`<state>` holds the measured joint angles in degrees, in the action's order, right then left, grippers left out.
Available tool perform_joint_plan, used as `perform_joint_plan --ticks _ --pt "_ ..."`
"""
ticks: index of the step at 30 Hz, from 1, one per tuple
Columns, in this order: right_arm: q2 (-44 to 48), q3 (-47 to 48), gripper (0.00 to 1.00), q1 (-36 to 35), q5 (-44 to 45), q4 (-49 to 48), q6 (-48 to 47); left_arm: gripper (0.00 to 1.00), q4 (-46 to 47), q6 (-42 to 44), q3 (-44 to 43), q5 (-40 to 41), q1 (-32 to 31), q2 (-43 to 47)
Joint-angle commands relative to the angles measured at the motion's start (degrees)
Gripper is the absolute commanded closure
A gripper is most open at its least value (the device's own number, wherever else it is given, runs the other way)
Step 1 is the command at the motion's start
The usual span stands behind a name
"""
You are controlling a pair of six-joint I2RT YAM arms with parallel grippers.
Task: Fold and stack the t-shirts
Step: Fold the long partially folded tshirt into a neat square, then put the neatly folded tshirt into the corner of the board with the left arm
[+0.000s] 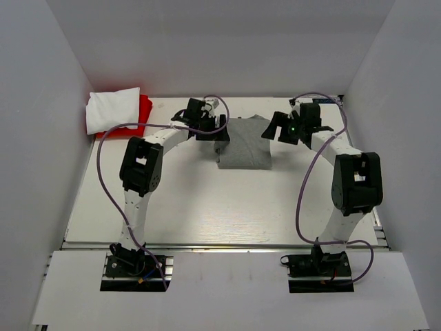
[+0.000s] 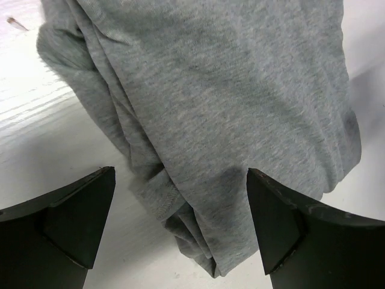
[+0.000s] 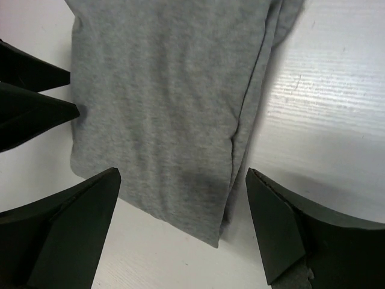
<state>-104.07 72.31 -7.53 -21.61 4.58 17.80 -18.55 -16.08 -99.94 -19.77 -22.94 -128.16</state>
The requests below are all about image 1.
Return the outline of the grey t shirt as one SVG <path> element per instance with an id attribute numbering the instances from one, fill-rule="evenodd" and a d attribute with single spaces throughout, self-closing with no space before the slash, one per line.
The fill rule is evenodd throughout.
<path id="1" fill-rule="evenodd" d="M 230 119 L 229 141 L 216 142 L 216 163 L 221 170 L 271 170 L 271 149 L 268 139 L 261 137 L 270 120 L 254 115 Z"/>

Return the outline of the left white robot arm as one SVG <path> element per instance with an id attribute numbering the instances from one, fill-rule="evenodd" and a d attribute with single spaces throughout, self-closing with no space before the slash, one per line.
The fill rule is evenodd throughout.
<path id="1" fill-rule="evenodd" d="M 147 207 L 161 181 L 163 157 L 192 137 L 200 141 L 230 141 L 226 128 L 229 114 L 215 115 L 221 101 L 216 97 L 189 99 L 166 126 L 143 138 L 132 137 L 119 172 L 124 191 L 124 227 L 119 245 L 138 250 L 145 245 Z"/>

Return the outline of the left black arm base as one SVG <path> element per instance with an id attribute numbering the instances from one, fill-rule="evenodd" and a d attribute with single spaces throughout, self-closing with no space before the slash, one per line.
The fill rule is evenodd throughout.
<path id="1" fill-rule="evenodd" d="M 172 280 L 173 256 L 151 257 L 141 249 L 110 245 L 105 258 L 100 291 L 165 292 Z"/>

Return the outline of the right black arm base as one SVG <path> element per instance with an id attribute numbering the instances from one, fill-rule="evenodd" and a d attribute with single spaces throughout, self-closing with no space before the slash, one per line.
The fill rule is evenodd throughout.
<path id="1" fill-rule="evenodd" d="M 287 268 L 290 294 L 354 292 L 348 256 L 340 254 L 291 254 L 280 258 Z"/>

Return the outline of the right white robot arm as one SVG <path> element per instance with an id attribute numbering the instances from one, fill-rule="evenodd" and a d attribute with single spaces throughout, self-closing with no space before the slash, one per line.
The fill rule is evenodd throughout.
<path id="1" fill-rule="evenodd" d="M 344 130 L 323 125 L 320 115 L 320 104 L 292 101 L 291 112 L 275 112 L 261 137 L 292 145 L 301 142 L 316 153 L 312 166 L 321 157 L 333 166 L 334 209 L 321 235 L 307 240 L 321 249 L 311 258 L 312 269 L 326 275 L 336 266 L 334 254 L 345 251 L 362 218 L 382 203 L 383 189 L 379 155 L 352 147 L 342 138 Z"/>

